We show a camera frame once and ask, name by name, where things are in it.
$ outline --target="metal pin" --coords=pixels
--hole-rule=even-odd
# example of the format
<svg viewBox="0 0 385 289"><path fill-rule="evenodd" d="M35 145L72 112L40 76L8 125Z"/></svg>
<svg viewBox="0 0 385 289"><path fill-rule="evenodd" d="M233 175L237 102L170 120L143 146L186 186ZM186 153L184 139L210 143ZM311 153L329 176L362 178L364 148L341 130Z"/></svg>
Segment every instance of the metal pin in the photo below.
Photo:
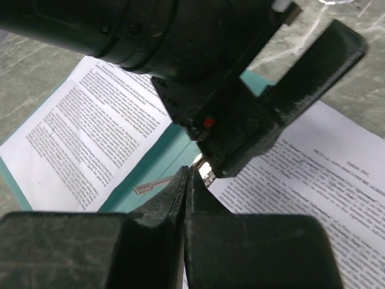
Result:
<svg viewBox="0 0 385 289"><path fill-rule="evenodd" d="M192 166L194 166L200 170L204 164L207 164L207 162L206 162L205 158L203 157L203 155L200 154L194 160ZM164 185L164 184L169 183L173 177L174 176L168 176L167 178L159 179L159 180L153 181L153 182L148 182L147 184L137 185L136 187L134 187L134 191L136 192L136 194L148 193L159 185ZM215 175L212 172L205 173L204 175L202 175L202 178L203 178L203 181L205 182L206 186L208 187L214 181Z"/></svg>
<svg viewBox="0 0 385 289"><path fill-rule="evenodd" d="M136 194L148 193L152 191L155 187L170 182L173 179L173 177L174 176L169 176L167 178L159 179L157 181L148 182L147 184L144 184L144 185L137 185L136 187L134 187L134 191L136 192Z"/></svg>

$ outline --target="paper document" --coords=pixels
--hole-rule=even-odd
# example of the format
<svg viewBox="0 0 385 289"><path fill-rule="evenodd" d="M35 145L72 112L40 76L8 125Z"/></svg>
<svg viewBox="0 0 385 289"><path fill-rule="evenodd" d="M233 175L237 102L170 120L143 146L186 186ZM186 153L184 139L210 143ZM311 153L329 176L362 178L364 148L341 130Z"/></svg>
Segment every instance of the paper document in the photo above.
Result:
<svg viewBox="0 0 385 289"><path fill-rule="evenodd" d="M210 191L234 213L307 214L328 232L345 288L385 288L385 142L318 102L274 148Z"/></svg>
<svg viewBox="0 0 385 289"><path fill-rule="evenodd" d="M85 57L0 147L34 210L101 207L171 123L149 77Z"/></svg>

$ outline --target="marble surface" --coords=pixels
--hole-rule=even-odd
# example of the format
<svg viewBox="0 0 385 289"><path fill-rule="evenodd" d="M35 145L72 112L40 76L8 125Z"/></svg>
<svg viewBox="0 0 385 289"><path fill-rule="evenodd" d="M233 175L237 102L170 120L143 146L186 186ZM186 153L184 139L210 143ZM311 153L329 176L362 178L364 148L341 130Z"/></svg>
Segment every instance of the marble surface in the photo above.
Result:
<svg viewBox="0 0 385 289"><path fill-rule="evenodd" d="M369 131L385 137L385 1L356 0L325 6L297 0L302 14L283 27L249 69L277 81L325 29L338 19L366 37L369 54L322 100ZM81 55L21 36L0 43L0 144L72 71ZM0 177L0 216L19 206Z"/></svg>

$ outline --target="black mount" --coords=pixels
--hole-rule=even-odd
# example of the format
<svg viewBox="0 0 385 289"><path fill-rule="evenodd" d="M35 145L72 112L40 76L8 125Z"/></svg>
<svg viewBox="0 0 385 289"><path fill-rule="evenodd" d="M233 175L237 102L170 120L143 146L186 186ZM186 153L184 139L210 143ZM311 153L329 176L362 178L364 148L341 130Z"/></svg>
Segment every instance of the black mount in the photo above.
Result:
<svg viewBox="0 0 385 289"><path fill-rule="evenodd" d="M299 7L259 9L254 28L203 80L192 84L153 77L170 117L186 128L218 178L235 176L268 151L282 131L344 76L366 53L365 39L334 20L275 85L257 98L240 79L254 57Z"/></svg>

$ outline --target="clamp jaw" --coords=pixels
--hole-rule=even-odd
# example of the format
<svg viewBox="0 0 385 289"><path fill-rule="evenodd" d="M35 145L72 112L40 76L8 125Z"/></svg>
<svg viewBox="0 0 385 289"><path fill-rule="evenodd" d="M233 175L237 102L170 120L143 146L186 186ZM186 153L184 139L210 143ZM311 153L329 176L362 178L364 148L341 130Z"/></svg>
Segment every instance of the clamp jaw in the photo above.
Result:
<svg viewBox="0 0 385 289"><path fill-rule="evenodd" d="M234 215L181 167L128 214L19 212L0 220L0 287L342 289L309 216Z"/></svg>

